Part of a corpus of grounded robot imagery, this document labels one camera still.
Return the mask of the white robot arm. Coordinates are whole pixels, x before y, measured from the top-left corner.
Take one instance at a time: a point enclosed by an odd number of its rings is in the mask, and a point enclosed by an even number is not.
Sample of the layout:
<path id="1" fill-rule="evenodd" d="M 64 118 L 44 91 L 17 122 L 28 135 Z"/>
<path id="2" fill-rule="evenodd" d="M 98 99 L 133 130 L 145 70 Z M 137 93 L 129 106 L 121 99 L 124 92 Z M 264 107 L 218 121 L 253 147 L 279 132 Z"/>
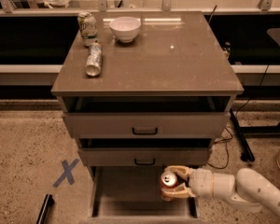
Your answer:
<path id="1" fill-rule="evenodd" d="M 217 198 L 245 211 L 258 212 L 266 207 L 280 218 L 280 189 L 249 168 L 227 175 L 204 168 L 172 165 L 164 169 L 160 183 L 161 196 L 166 201 Z"/>

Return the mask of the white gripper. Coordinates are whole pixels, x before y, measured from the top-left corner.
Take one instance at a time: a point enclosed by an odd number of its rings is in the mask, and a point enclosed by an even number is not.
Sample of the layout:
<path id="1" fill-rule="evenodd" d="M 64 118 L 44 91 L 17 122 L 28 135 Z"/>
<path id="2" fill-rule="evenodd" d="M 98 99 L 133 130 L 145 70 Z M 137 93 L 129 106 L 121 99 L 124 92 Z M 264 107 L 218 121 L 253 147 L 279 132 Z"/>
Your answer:
<path id="1" fill-rule="evenodd" d="M 163 172 L 164 181 L 176 181 L 178 177 L 189 179 L 189 187 L 185 183 L 168 189 L 162 188 L 161 193 L 169 198 L 185 199 L 197 197 L 211 198 L 213 196 L 213 173 L 206 169 L 195 169 L 181 165 L 167 166 Z"/>

